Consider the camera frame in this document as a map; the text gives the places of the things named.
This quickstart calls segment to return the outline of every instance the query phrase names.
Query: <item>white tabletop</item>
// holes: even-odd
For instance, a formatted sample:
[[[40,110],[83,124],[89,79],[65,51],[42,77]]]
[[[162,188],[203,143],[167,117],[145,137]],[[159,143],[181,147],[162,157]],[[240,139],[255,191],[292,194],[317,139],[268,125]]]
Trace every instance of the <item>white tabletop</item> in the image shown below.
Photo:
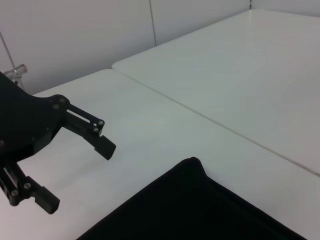
[[[113,65],[320,173],[320,18],[251,10]]]
[[[49,215],[31,198],[17,207],[0,194],[1,239],[73,240],[163,175],[198,157],[210,178],[309,240],[320,236],[320,179],[114,70],[39,93],[65,95],[102,118],[117,145],[105,160],[61,129],[51,144],[19,163],[60,198]]]

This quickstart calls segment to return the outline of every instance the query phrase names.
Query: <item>bolt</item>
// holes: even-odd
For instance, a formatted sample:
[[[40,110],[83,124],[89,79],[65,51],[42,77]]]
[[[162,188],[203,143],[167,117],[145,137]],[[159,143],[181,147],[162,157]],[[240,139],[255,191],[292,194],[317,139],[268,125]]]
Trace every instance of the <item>bolt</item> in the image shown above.
[[[12,192],[11,192],[11,195],[12,196],[17,196],[19,194],[19,192],[18,192],[18,190],[13,190]]]
[[[24,189],[29,189],[31,188],[31,184],[29,182],[26,182],[24,185],[23,185]]]

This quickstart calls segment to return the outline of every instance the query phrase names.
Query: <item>robotic arm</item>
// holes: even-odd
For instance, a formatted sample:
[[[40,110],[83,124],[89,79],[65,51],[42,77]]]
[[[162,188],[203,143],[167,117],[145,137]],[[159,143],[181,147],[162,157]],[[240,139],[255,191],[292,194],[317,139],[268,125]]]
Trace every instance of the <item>robotic arm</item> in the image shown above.
[[[0,72],[0,187],[10,204],[17,206],[24,199],[34,197],[40,207],[53,214],[60,200],[25,176],[17,162],[47,146],[62,127],[82,136],[109,160],[116,145],[101,136],[104,125],[102,119],[70,104],[65,96],[29,95]]]

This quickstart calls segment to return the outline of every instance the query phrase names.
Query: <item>white surface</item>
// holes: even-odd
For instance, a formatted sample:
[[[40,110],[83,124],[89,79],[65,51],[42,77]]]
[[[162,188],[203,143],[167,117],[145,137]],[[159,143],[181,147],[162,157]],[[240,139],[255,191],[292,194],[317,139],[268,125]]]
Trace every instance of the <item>white surface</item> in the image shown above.
[[[252,0],[252,7],[320,17],[319,0]]]
[[[252,10],[113,68],[320,173],[320,18]]]
[[[30,94],[155,46],[149,0],[2,1],[0,29]]]
[[[1,238],[71,240],[185,158],[209,177],[306,237],[320,235],[320,179],[234,135],[114,70],[55,87],[54,94],[105,120],[117,145],[110,161],[61,129],[37,155],[20,162],[60,207],[48,215],[31,198],[11,207],[0,194]]]
[[[0,38],[0,72],[3,73],[11,69],[13,69],[13,67]]]
[[[247,11],[250,0],[151,0],[157,44]]]

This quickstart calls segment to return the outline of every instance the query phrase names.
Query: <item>black fabric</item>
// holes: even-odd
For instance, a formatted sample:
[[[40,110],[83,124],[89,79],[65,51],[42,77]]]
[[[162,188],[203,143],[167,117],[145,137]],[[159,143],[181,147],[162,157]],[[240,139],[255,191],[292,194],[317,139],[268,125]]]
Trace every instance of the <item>black fabric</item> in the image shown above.
[[[192,157],[176,165],[78,240],[303,240],[211,180]]]

